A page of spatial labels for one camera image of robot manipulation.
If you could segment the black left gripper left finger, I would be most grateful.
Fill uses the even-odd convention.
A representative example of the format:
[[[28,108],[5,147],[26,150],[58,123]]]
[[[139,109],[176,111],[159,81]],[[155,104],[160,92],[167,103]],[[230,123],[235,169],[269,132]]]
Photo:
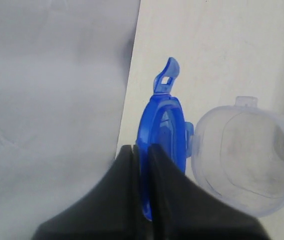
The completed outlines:
[[[146,151],[124,145],[98,184],[61,213],[41,223],[34,240],[151,240],[143,214]]]

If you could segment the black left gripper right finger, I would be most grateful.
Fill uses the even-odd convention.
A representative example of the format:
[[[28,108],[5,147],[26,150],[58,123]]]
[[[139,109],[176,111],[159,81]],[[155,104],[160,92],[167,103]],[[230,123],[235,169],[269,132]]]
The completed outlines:
[[[268,240],[259,220],[189,180],[162,147],[148,148],[148,185],[156,240]]]

